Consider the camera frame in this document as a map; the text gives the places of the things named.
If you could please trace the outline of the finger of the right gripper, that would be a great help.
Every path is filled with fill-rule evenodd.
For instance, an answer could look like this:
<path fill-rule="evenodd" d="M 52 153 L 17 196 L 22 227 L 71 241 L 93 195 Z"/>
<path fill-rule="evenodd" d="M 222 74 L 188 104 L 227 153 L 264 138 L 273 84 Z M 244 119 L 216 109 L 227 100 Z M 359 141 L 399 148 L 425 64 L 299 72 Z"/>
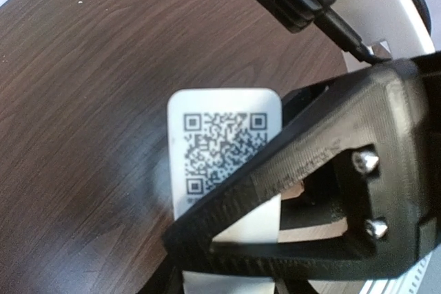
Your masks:
<path fill-rule="evenodd" d="M 276 279 L 393 277 L 416 259 L 405 153 L 412 150 L 401 75 L 391 66 L 360 70 L 291 97 L 290 120 L 262 151 L 197 202 L 166 232 L 168 255 L 186 271 Z M 214 238 L 278 194 L 280 225 L 298 229 L 345 218 L 336 237 L 288 243 Z"/>

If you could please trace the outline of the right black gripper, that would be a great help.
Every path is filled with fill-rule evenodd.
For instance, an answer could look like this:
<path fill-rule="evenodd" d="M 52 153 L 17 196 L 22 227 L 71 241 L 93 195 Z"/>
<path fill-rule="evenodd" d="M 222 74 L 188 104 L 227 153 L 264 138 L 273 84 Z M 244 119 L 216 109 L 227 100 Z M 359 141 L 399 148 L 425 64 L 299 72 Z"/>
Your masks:
<path fill-rule="evenodd" d="M 410 175 L 409 206 L 416 221 L 416 259 L 440 244 L 440 52 L 391 64 L 404 84 L 412 150 L 404 155 Z"/>

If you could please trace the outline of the white remote control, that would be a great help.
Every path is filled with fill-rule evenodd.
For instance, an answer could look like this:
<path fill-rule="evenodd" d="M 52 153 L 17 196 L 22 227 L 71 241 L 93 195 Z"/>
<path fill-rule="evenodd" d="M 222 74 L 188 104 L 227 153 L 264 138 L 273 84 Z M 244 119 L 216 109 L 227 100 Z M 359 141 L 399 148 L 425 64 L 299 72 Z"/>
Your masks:
<path fill-rule="evenodd" d="M 282 128 L 282 102 L 267 88 L 190 89 L 167 105 L 174 220 L 262 149 Z M 219 235 L 221 242 L 277 242 L 280 194 Z M 184 293 L 275 293 L 271 278 L 183 272 Z"/>

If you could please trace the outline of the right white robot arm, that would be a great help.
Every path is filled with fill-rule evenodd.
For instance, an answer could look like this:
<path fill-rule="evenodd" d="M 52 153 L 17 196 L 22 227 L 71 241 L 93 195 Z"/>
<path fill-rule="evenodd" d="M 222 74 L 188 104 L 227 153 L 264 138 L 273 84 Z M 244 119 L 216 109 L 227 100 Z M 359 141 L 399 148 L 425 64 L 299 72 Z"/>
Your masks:
<path fill-rule="evenodd" d="M 257 0 L 314 24 L 344 76 L 294 90 L 190 90 L 169 103 L 184 271 L 300 280 L 396 277 L 439 244 L 440 53 L 424 0 Z"/>

